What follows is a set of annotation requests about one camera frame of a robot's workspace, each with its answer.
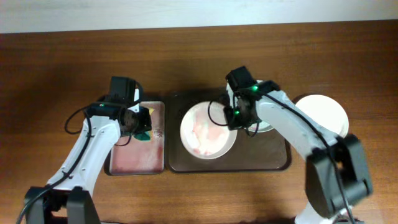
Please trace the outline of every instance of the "wood grain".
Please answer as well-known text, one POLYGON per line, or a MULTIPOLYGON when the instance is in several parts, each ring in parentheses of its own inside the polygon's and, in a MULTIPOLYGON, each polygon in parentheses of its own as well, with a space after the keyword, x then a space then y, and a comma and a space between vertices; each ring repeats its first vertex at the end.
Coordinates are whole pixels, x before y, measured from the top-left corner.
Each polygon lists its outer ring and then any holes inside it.
MULTIPOLYGON (((0 222, 13 223, 32 185, 60 167, 76 136, 63 122, 107 93, 113 75, 145 90, 218 87, 246 65, 291 98, 340 102, 363 142, 375 193, 354 209, 367 223, 398 222, 398 21, 0 35, 0 222)), ((81 120, 72 124, 79 128, 81 120)), ((99 175, 104 221, 239 223, 293 217, 306 204, 304 162, 285 172, 99 175)))

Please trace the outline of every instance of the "dark placemat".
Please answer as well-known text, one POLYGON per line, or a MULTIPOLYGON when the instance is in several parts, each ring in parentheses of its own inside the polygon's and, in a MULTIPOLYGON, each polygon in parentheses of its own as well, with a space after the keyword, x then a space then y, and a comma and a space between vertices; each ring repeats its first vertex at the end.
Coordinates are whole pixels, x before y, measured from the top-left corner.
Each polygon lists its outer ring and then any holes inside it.
POLYGON ((204 160, 191 155, 180 139, 182 118, 195 104, 217 98, 220 103, 229 104, 225 88, 179 92, 166 97, 165 155, 171 171, 281 171, 289 167, 292 161, 290 146, 276 130, 258 133, 253 138, 239 130, 232 148, 217 159, 204 160))

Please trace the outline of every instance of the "white wall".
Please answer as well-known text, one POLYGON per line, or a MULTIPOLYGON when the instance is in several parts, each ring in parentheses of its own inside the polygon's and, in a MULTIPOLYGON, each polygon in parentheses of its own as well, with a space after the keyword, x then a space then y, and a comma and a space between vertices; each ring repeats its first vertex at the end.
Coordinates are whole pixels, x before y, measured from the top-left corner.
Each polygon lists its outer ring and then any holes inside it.
POLYGON ((398 0, 0 0, 0 32, 398 19, 398 0))

